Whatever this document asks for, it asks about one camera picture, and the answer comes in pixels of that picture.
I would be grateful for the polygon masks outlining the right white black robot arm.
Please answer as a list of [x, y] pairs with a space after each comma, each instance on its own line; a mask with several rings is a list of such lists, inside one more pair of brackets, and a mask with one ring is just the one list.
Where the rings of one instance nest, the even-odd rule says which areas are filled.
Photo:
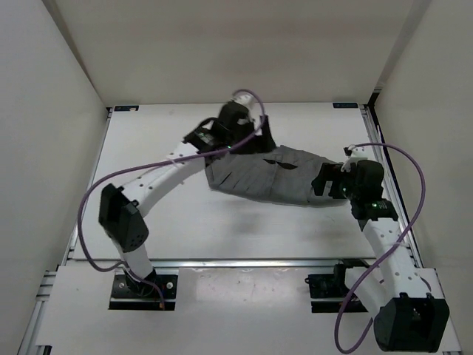
[[434, 353], [449, 319], [444, 299], [434, 297], [401, 245], [403, 237], [393, 204], [383, 198], [383, 166], [373, 160], [323, 163], [313, 180], [315, 195], [347, 199], [352, 216], [375, 256], [375, 269], [348, 268], [332, 277], [334, 291], [357, 296], [372, 317], [382, 351]]

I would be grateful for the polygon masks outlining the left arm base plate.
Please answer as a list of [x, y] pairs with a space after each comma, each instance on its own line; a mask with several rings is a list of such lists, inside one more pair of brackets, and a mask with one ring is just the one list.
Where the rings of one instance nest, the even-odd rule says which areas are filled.
[[153, 280], [150, 277], [146, 279], [153, 282], [161, 293], [153, 286], [136, 282], [124, 272], [117, 272], [111, 287], [109, 310], [173, 311], [178, 275], [157, 273]]

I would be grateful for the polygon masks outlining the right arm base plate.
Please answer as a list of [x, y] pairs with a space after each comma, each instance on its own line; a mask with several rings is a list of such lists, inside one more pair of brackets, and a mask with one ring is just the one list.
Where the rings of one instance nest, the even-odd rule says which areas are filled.
[[325, 274], [309, 274], [305, 279], [311, 298], [313, 314], [337, 314], [349, 288], [344, 284], [348, 268], [368, 268], [362, 259], [341, 259], [333, 270]]

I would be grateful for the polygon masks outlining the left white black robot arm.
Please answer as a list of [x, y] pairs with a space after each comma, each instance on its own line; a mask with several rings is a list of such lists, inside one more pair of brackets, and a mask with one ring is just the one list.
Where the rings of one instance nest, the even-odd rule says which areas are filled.
[[125, 264], [128, 288], [147, 297], [163, 287], [145, 247], [149, 236], [145, 217], [159, 200], [228, 153], [255, 155], [275, 146], [267, 115], [261, 114], [260, 128], [255, 129], [249, 104], [232, 100], [217, 117], [206, 118], [188, 133], [169, 153], [164, 167], [150, 169], [119, 187], [105, 186], [98, 222]]

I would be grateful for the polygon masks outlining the grey pleated skirt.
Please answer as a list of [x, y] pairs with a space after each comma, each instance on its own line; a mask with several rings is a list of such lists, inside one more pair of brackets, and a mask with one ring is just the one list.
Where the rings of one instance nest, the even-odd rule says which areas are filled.
[[342, 206], [324, 192], [317, 196], [312, 181], [323, 163], [332, 161], [311, 152], [287, 146], [252, 155], [227, 154], [205, 168], [211, 189], [263, 203], [293, 206]]

